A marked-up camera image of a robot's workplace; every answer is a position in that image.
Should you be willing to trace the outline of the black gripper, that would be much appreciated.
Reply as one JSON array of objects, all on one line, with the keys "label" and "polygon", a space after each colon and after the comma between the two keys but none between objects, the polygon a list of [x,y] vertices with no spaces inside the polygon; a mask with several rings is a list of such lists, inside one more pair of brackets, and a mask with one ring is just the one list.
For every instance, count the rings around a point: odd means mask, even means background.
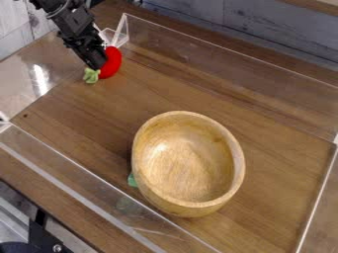
[{"label": "black gripper", "polygon": [[87,64],[97,70],[107,61],[103,39],[95,28],[95,19],[87,7],[59,7],[52,11],[52,21],[65,46]]}]

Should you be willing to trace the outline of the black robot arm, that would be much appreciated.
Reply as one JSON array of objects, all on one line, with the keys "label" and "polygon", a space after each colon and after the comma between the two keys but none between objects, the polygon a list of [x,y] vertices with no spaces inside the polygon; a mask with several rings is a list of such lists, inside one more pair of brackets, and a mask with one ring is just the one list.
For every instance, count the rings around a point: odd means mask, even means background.
[{"label": "black robot arm", "polygon": [[85,0],[29,0],[57,27],[57,36],[87,66],[97,70],[107,61],[103,39]]}]

